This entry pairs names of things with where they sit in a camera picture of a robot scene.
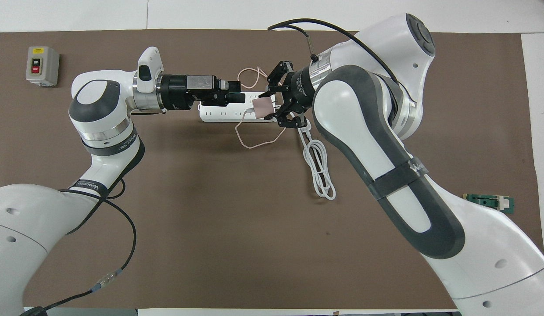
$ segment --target brown mat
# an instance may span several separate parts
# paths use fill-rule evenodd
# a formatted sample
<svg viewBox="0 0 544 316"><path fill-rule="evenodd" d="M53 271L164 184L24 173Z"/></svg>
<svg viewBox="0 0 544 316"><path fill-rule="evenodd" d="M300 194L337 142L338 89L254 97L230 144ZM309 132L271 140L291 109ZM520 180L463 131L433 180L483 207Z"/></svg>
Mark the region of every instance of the brown mat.
<svg viewBox="0 0 544 316"><path fill-rule="evenodd" d="M345 40L311 32L318 52ZM529 107L519 34L434 34L437 56L425 117L406 145L454 194L509 194L511 218L542 248ZM29 46L61 54L59 85L25 81ZM0 186L66 188L90 164L69 121L73 78L133 70L157 46L167 73L215 74L279 60L308 63L297 32L124 30L0 33ZM244 77L250 82L251 75ZM453 308L440 280L370 196L346 158L326 143L333 202L317 198L300 140L246 150L233 124L196 110L134 117L146 145L117 204L138 229L134 258L109 288L68 304L98 308ZM246 124L247 144L274 124ZM314 129L313 135L322 139ZM63 238L28 285L25 306L88 289L126 258L131 232L108 206Z"/></svg>

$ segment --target power outlet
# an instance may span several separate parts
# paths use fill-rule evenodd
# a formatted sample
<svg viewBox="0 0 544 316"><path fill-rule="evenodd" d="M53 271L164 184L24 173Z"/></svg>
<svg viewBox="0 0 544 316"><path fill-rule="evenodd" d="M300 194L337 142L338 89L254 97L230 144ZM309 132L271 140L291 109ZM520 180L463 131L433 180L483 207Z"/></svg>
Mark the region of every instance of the power outlet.
<svg viewBox="0 0 544 316"><path fill-rule="evenodd" d="M243 92L245 95L244 103L231 103L227 106L207 106L198 105L200 118L204 122L240 122L243 113L252 108L252 100L258 98L263 92ZM271 96L272 102L276 101L274 95ZM264 120L264 118L256 118L254 113L247 113L244 116L243 122L272 122L272 120Z"/></svg>

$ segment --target switch box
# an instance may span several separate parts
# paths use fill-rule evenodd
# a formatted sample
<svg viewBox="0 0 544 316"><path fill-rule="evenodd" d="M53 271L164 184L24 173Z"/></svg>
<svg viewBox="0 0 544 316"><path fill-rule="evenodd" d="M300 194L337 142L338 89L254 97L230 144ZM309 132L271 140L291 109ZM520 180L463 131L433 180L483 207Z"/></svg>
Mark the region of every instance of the switch box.
<svg viewBox="0 0 544 316"><path fill-rule="evenodd" d="M60 55L48 46L28 48L26 79L38 86L55 86Z"/></svg>

